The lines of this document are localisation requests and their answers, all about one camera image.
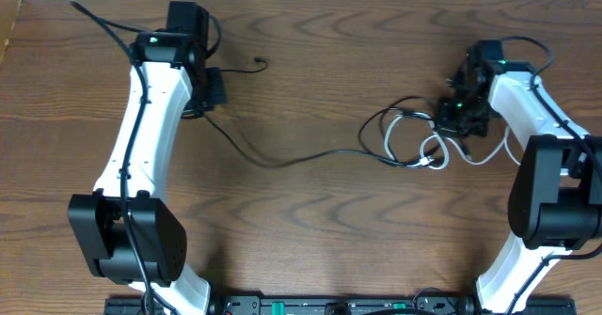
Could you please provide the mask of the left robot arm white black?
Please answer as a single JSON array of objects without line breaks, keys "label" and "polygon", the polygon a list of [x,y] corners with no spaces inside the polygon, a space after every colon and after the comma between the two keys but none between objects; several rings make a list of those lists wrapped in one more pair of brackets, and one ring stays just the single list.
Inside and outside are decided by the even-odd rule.
[{"label": "left robot arm white black", "polygon": [[178,125],[224,102],[208,30],[213,17],[172,1],[166,27],[138,32],[121,48],[132,67],[130,95],[109,161],[87,195],[74,195],[68,219],[89,271],[144,293],[152,314],[212,314],[211,286],[186,262],[183,225],[166,205],[166,176]]}]

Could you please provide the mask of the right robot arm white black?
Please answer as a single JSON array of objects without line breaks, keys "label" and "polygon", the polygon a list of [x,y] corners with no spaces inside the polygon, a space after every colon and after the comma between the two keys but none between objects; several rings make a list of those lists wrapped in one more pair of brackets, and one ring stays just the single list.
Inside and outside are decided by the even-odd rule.
[{"label": "right robot arm white black", "polygon": [[474,310],[514,314],[561,260],[588,260],[581,248],[601,236],[601,139],[578,126],[547,94],[541,68],[512,61],[503,39],[482,39],[449,81],[435,127],[452,138],[485,136],[502,118],[523,149],[508,200],[511,233],[476,280]]}]

